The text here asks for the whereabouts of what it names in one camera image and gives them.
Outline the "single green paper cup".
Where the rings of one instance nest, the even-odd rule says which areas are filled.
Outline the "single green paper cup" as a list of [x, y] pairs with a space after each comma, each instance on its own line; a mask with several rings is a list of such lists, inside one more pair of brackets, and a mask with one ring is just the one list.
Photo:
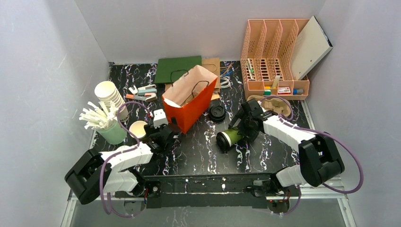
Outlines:
[[224, 133], [225, 133], [225, 138], [228, 142], [228, 147], [233, 146], [235, 143], [237, 143], [244, 137], [237, 127], [227, 129], [224, 131]]

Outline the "orange paper bag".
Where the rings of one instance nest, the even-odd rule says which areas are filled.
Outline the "orange paper bag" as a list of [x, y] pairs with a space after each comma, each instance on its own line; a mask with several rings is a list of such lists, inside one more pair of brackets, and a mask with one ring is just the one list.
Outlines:
[[179, 71], [183, 75], [163, 93], [162, 100], [169, 123], [186, 133], [208, 109], [218, 77], [201, 65]]

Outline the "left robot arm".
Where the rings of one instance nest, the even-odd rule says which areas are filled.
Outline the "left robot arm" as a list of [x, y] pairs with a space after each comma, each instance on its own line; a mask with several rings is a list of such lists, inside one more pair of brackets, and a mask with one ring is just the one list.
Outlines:
[[145, 138], [133, 146], [123, 145], [115, 151], [92, 148], [84, 152], [64, 177], [82, 205], [106, 193], [145, 190], [145, 179], [134, 167], [149, 163], [181, 138], [180, 130], [173, 124], [159, 128], [146, 125], [145, 132]]

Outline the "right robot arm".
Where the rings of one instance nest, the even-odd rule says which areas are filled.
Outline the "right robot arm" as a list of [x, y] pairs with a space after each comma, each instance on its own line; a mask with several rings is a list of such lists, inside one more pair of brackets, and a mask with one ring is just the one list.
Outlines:
[[271, 186], [277, 189], [306, 183], [317, 187], [345, 170], [333, 139], [322, 133], [298, 129], [282, 115], [264, 111], [256, 99], [242, 103], [229, 128], [237, 128], [249, 142], [260, 133], [273, 136], [298, 153], [298, 165], [285, 167], [270, 176]]

